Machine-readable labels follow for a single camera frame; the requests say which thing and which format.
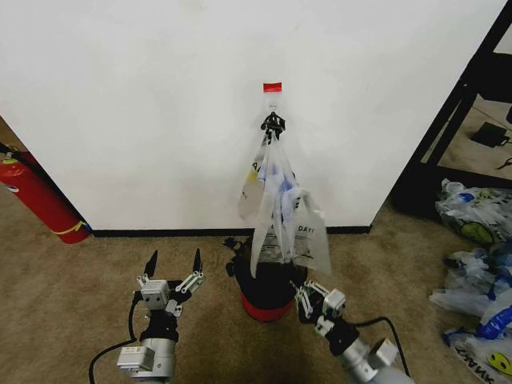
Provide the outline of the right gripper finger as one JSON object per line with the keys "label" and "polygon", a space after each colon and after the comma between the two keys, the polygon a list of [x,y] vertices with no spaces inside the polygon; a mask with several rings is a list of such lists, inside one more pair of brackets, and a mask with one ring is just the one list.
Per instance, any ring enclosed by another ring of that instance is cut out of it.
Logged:
{"label": "right gripper finger", "polygon": [[295,289],[294,301],[298,318],[303,324],[315,324],[322,315],[324,300],[309,300],[302,292],[303,284],[299,285],[297,282],[290,280],[290,285]]}
{"label": "right gripper finger", "polygon": [[327,288],[313,280],[304,282],[302,292],[309,300],[324,300],[330,294]]}

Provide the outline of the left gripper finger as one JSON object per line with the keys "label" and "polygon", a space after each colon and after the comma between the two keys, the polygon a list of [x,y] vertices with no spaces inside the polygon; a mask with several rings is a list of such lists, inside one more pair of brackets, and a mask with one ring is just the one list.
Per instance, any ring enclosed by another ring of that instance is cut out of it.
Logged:
{"label": "left gripper finger", "polygon": [[204,273],[202,272],[202,259],[201,251],[196,249],[193,263],[192,273],[189,274],[180,284],[175,287],[175,291],[181,294],[193,294],[197,288],[200,287],[204,280]]}
{"label": "left gripper finger", "polygon": [[145,264],[143,273],[136,277],[137,284],[139,285],[140,289],[142,289],[145,286],[145,284],[147,284],[151,280],[151,278],[154,276],[154,272],[155,272],[156,265],[157,265],[157,260],[158,260],[158,252],[155,251],[155,252],[153,252],[150,259]]}

